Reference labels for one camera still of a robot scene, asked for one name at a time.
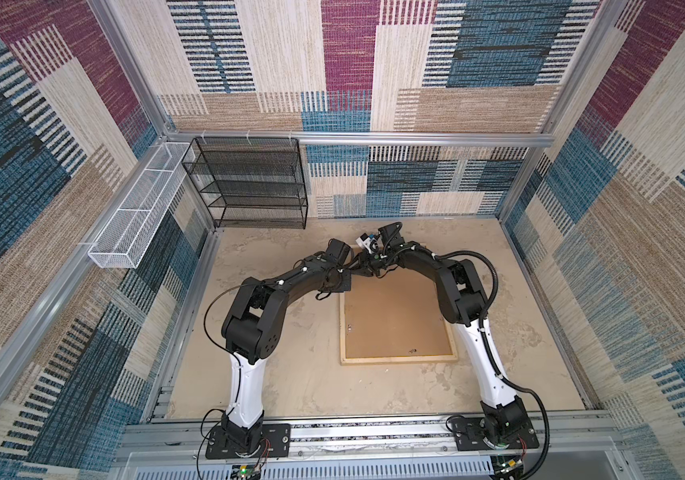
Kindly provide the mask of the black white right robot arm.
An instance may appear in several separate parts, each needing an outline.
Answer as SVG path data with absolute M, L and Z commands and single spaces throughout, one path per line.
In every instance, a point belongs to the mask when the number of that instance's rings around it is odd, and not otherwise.
M 480 388 L 485 443 L 491 449 L 550 448 L 551 428 L 540 396 L 506 376 L 492 338 L 488 313 L 499 290 L 488 258 L 470 250 L 436 254 L 416 243 L 356 255 L 352 271 L 382 278 L 392 268 L 415 271 L 431 280 L 444 320 L 457 328 Z

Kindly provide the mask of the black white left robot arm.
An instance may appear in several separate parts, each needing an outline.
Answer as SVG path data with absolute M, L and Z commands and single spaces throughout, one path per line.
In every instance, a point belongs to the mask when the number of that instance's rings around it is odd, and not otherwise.
M 266 359 L 282 338 L 286 311 L 310 292 L 326 296 L 351 288 L 351 273 L 342 266 L 310 256 L 274 278 L 242 282 L 222 324 L 230 354 L 232 385 L 222 430 L 228 441 L 252 452 L 262 441 L 262 386 Z

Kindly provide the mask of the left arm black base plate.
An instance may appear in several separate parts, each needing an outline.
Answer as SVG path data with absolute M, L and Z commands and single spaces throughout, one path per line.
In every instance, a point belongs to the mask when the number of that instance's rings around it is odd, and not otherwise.
M 216 426 L 204 443 L 206 460 L 236 458 L 284 458 L 290 453 L 292 426 L 288 423 L 258 423 L 250 429 L 228 424 Z

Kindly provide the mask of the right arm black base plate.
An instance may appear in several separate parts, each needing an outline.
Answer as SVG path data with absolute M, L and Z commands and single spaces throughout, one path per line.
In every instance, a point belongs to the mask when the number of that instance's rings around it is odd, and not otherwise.
M 522 428 L 492 441 L 485 427 L 483 416 L 452 415 L 445 426 L 452 435 L 458 451 L 536 450 L 540 440 L 530 420 Z

